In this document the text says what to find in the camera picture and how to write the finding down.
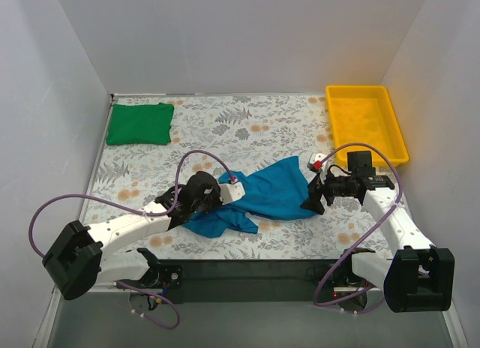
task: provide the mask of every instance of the floral tablecloth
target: floral tablecloth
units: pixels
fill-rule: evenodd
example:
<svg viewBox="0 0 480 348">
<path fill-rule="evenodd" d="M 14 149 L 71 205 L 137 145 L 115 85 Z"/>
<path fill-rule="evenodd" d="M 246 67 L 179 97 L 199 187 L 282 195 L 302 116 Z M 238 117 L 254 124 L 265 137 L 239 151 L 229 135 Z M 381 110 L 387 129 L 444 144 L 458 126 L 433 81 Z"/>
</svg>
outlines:
<svg viewBox="0 0 480 348">
<path fill-rule="evenodd" d="M 275 161 L 298 155 L 306 168 L 312 152 L 333 146 L 325 98 L 310 95 L 187 96 L 119 98 L 119 104 L 175 105 L 169 145 L 120 145 L 103 148 L 90 194 L 140 208 L 173 186 L 180 157 L 191 149 L 219 156 L 231 170 L 253 173 Z M 193 154 L 181 171 L 181 182 L 198 170 L 218 177 L 224 171 L 210 157 Z M 88 202 L 85 224 L 123 212 Z M 125 248 L 147 247 L 161 259 L 315 259 L 338 258 L 373 226 L 373 218 L 355 199 L 337 198 L 323 216 L 294 221 L 252 217 L 258 234 L 227 230 L 205 238 L 183 226 L 153 235 Z M 390 257 L 386 240 L 375 232 L 362 246 Z"/>
</svg>

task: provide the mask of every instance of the black mount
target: black mount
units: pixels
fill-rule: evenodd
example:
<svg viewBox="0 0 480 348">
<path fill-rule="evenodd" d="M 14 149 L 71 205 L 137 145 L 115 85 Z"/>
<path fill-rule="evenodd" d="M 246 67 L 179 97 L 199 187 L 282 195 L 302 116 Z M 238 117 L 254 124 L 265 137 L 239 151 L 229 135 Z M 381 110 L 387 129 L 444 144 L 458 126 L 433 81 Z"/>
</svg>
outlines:
<svg viewBox="0 0 480 348">
<path fill-rule="evenodd" d="M 66 300 L 88 292 L 100 271 L 103 244 L 93 241 L 89 229 L 78 220 L 67 224 L 42 259 Z"/>
<path fill-rule="evenodd" d="M 419 272 L 422 267 L 427 274 Z M 455 258 L 447 248 L 397 250 L 383 283 L 394 312 L 447 311 L 452 303 Z"/>
</svg>

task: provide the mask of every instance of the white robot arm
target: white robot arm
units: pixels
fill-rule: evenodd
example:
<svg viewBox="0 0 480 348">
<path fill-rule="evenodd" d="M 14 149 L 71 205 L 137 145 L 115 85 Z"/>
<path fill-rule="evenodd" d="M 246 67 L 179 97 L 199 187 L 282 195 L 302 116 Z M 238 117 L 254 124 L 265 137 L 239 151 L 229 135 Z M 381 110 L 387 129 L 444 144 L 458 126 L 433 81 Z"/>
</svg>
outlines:
<svg viewBox="0 0 480 348">
<path fill-rule="evenodd" d="M 245 195 L 242 183 L 220 184 L 207 172 L 197 172 L 179 188 L 175 208 L 160 217 L 149 215 L 171 209 L 173 188 L 142 208 L 144 215 L 125 214 L 89 226 L 83 226 L 78 220 L 69 223 L 42 261 L 63 297 L 75 299 L 94 284 L 122 279 L 148 280 L 147 272 L 158 264 L 153 253 L 146 248 L 119 255 L 113 253 L 147 236 L 186 223 L 197 212 L 210 212 Z"/>
<path fill-rule="evenodd" d="M 393 260 L 373 251 L 354 251 L 346 262 L 351 272 L 364 278 L 385 294 L 394 312 L 445 311 L 452 300 L 455 260 L 447 248 L 437 248 L 408 215 L 404 205 L 395 203 L 395 186 L 386 175 L 376 175 L 369 151 L 348 153 L 349 172 L 334 176 L 324 154 L 312 154 L 308 168 L 316 173 L 309 184 L 309 199 L 302 205 L 320 215 L 335 197 L 354 197 L 375 221 L 396 205 L 380 225 Z"/>
</svg>

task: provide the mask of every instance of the yellow plastic bin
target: yellow plastic bin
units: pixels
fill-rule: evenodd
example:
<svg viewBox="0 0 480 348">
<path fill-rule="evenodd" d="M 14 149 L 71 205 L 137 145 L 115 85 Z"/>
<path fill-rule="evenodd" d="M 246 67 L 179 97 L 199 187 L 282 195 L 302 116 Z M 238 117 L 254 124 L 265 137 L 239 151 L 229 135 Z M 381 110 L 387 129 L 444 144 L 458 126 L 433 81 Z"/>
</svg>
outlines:
<svg viewBox="0 0 480 348">
<path fill-rule="evenodd" d="M 395 165 L 409 160 L 407 147 L 387 89 L 382 85 L 329 85 L 327 107 L 335 148 L 346 143 L 367 143 L 380 150 Z M 336 154 L 337 163 L 347 165 L 347 152 L 365 147 L 348 147 Z M 372 151 L 373 165 L 387 164 Z"/>
</svg>

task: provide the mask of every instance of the white wall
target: white wall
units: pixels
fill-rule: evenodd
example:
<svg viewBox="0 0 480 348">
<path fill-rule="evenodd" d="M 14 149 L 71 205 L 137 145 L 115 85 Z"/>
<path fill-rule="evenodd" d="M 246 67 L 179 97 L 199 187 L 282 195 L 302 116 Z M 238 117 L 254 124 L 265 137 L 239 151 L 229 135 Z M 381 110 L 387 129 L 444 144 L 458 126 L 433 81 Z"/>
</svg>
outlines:
<svg viewBox="0 0 480 348">
<path fill-rule="evenodd" d="M 111 93 L 380 83 L 424 0 L 59 0 Z"/>
<path fill-rule="evenodd" d="M 53 284 L 29 246 L 35 209 L 84 192 L 109 96 L 58 0 L 0 0 L 0 346 L 31 347 Z M 40 216 L 44 251 L 80 201 Z"/>
<path fill-rule="evenodd" d="M 426 0 L 382 82 L 409 149 L 413 216 L 453 251 L 454 302 L 480 347 L 480 0 Z"/>
</svg>

